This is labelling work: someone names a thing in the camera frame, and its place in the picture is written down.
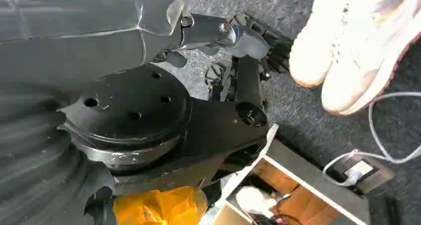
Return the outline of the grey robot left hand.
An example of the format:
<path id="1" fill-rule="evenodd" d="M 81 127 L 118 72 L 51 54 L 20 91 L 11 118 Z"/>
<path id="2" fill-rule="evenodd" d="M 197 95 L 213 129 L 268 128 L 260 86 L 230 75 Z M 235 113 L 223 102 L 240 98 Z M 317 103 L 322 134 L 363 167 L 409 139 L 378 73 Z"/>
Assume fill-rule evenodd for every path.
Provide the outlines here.
<path id="1" fill-rule="evenodd" d="M 203 188 L 267 142 L 276 35 L 177 0 L 0 0 L 0 222 L 114 225 L 115 198 Z"/>

